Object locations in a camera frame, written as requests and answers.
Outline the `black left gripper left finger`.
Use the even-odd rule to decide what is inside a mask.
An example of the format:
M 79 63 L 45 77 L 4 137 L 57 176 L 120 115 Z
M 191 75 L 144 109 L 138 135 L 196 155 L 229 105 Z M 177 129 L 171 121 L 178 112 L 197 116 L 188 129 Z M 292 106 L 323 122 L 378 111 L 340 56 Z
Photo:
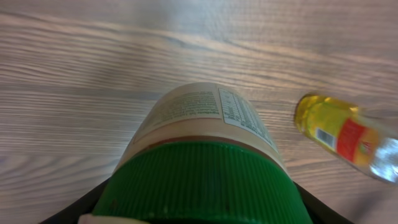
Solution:
M 108 181 L 109 179 L 106 179 L 67 208 L 40 222 L 40 224 L 77 224 L 81 215 L 92 212 Z

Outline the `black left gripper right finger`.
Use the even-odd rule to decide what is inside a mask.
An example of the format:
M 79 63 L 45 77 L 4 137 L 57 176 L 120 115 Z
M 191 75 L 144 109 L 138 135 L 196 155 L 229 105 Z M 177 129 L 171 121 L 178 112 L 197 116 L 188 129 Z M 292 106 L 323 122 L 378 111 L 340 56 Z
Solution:
M 328 207 L 298 183 L 295 182 L 295 185 L 314 224 L 353 224 L 353 222 Z

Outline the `yellow juice bottle silver cap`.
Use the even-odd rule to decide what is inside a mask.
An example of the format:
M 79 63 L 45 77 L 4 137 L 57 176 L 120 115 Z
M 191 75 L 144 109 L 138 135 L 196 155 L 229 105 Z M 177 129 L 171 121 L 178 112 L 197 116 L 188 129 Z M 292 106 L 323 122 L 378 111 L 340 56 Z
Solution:
M 297 103 L 296 128 L 324 150 L 375 179 L 397 184 L 397 124 L 358 105 L 319 93 Z

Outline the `green lid white jar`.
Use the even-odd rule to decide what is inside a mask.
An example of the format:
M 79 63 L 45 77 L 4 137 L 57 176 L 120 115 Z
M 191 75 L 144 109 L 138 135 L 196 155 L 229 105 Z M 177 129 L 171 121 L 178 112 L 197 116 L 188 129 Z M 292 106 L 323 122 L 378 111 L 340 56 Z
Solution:
M 80 223 L 311 223 L 250 102 L 192 83 L 164 95 Z

